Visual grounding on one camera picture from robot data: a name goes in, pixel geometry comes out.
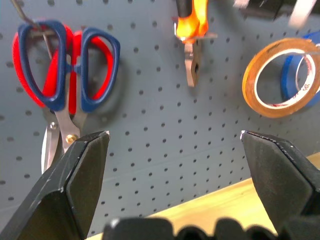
gray pegboard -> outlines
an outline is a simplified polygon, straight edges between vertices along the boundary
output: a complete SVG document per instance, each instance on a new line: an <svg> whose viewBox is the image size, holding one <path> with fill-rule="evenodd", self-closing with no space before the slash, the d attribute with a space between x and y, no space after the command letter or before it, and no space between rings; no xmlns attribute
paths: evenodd
<svg viewBox="0 0 320 240"><path fill-rule="evenodd" d="M32 18L57 19L73 31L100 28L121 43L120 67L106 104L91 114L85 133L111 134L99 203L89 235L115 217L147 216L216 191L250 176L239 140L241 130L278 135L305 155L320 150L319 105L281 119L252 111L242 96L242 76L256 52L275 40L317 31L310 17L304 29L243 18L232 1L210 1L210 31L203 43L199 84L187 87L183 45L173 35L172 0L20 1ZM22 90L12 65L12 39L22 21L10 1L0 3L0 229L41 175L46 122ZM48 56L30 50L37 81ZM279 73L261 80L262 99L280 100Z"/></svg>

red and blue scissors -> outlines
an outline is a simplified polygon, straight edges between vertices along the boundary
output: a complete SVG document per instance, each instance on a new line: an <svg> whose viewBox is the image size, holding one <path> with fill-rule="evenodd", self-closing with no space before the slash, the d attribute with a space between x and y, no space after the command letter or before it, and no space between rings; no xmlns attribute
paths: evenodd
<svg viewBox="0 0 320 240"><path fill-rule="evenodd" d="M115 84L119 60L120 43L110 34L96 28L72 33L69 27L55 20L37 22L42 28L54 31L59 45L48 69L43 91L37 86L31 73L26 41L33 27L23 24L14 37L12 53L17 76L28 95L43 108L47 120L45 151L42 148L42 172L49 168L57 150L61 134L64 152L81 136L87 114L93 112L111 94ZM111 47L101 40L106 39ZM107 74L101 88L89 97L89 44L95 45L105 55Z"/></svg>

blue plastic handle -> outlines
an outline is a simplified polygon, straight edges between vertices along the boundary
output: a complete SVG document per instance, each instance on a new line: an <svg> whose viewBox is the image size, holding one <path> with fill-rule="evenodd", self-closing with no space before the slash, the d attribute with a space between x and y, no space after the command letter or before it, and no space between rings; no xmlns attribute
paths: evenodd
<svg viewBox="0 0 320 240"><path fill-rule="evenodd" d="M34 92L34 94L51 110L60 111L65 106L65 82L66 82L66 46L67 46L67 33L65 27L55 20L38 21L40 26L46 26L53 30L59 40L58 46L58 62L57 62L57 82L56 82L56 92L54 96L47 97L44 96L41 90L38 88L34 76L31 73L31 68L29 64L28 54L27 54L27 37L29 31L33 28L29 24L23 24L18 28L19 35L19 51L20 60L25 79Z"/></svg>
<svg viewBox="0 0 320 240"><path fill-rule="evenodd" d="M320 31L312 32L303 36L304 39L311 39L313 43L320 43ZM282 67L281 73L281 93L283 99L289 100L297 94L296 88L296 72L299 63L303 57L299 55L288 56ZM320 91L306 104L307 107L312 107L320 100Z"/></svg>
<svg viewBox="0 0 320 240"><path fill-rule="evenodd" d="M88 80L89 80L89 54L88 54L88 47L90 44L90 41L94 37L102 37L111 44L112 51L113 51L113 67L112 67L112 73L110 77L109 84L103 93L103 95L93 100L88 95ZM81 108L86 113L91 113L94 111L99 105L105 101L109 95L111 94L112 88L115 85L117 73L118 73L118 67L119 67L119 61L120 61L120 42L111 36L110 34L99 30L97 28L88 27L86 28L82 33L82 40L81 40L81 66L80 66L80 73L81 73Z"/></svg>

